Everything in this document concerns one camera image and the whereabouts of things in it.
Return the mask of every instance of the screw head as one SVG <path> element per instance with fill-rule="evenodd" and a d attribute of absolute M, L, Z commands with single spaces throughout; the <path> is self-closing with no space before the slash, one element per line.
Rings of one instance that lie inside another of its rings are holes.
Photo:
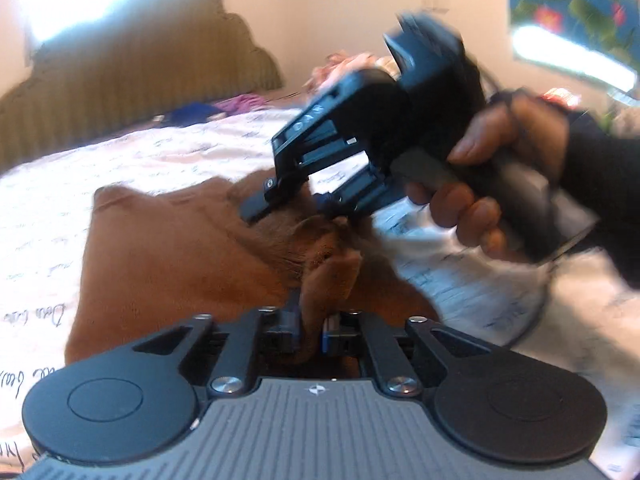
<path fill-rule="evenodd" d="M 219 394 L 234 394 L 244 386 L 237 377 L 218 377 L 211 381 L 211 387 Z"/>
<path fill-rule="evenodd" d="M 389 379 L 386 387 L 395 394 L 409 395 L 418 390 L 418 383 L 411 377 L 394 377 Z"/>

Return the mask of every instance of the black handle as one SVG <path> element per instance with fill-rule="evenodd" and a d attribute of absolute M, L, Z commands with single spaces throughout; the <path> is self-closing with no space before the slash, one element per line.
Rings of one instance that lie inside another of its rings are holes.
<path fill-rule="evenodd" d="M 403 153 L 392 172 L 404 179 L 438 189 L 445 182 L 465 182 L 478 197 L 494 198 L 502 209 L 500 227 L 511 249 L 520 250 L 540 264 L 581 240 L 594 225 L 594 217 L 559 190 L 550 202 L 547 181 L 537 171 L 503 149 L 484 164 L 443 164 L 421 148 Z"/>

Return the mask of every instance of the hand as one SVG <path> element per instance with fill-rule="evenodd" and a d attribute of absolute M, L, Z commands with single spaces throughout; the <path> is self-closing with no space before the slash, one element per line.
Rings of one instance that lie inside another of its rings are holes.
<path fill-rule="evenodd" d="M 511 146 L 523 162 L 537 162 L 547 178 L 558 180 L 569 139 L 567 119 L 551 106 L 522 93 L 514 95 L 511 111 L 526 130 L 526 139 L 520 136 L 506 104 L 495 105 L 476 115 L 447 160 L 472 166 L 487 161 L 501 146 Z M 508 249 L 506 237 L 498 229 L 501 211 L 493 198 L 475 197 L 469 186 L 462 183 L 447 184 L 433 191 L 416 183 L 406 187 L 412 202 L 430 204 L 437 225 L 457 226 L 456 235 L 463 245 L 481 246 L 491 258 L 524 261 L 522 255 Z"/>

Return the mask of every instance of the gray grooved panel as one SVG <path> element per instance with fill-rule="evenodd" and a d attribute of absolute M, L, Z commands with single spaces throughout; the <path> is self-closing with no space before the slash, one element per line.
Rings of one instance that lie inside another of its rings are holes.
<path fill-rule="evenodd" d="M 537 471 L 482 462 L 441 436 L 419 404 L 383 397 L 369 380 L 264 379 L 250 396 L 213 402 L 199 426 L 160 455 L 102 468 L 44 456 L 21 478 L 602 480 L 604 476 L 587 460 Z"/>

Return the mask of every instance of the bedspread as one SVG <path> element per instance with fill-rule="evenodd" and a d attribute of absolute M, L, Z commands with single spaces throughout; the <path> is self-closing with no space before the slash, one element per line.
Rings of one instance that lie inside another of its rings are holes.
<path fill-rule="evenodd" d="M 120 183 L 169 192 L 269 168 L 270 139 L 296 114 L 263 110 L 134 132 L 0 178 L 0 474 L 36 459 L 20 409 L 30 387 L 64 364 L 94 191 Z M 364 155 L 345 160 L 313 176 L 312 187 L 331 190 L 365 163 Z M 406 200 L 378 212 L 374 224 L 398 273 L 433 300 L 447 324 L 496 344 L 535 324 L 520 351 L 593 380 L 609 407 L 593 460 L 612 478 L 632 478 L 640 465 L 640 300 L 604 253 L 563 262 L 541 312 L 546 269 L 488 262 L 460 247 L 452 231 L 435 227 L 428 208 Z"/>

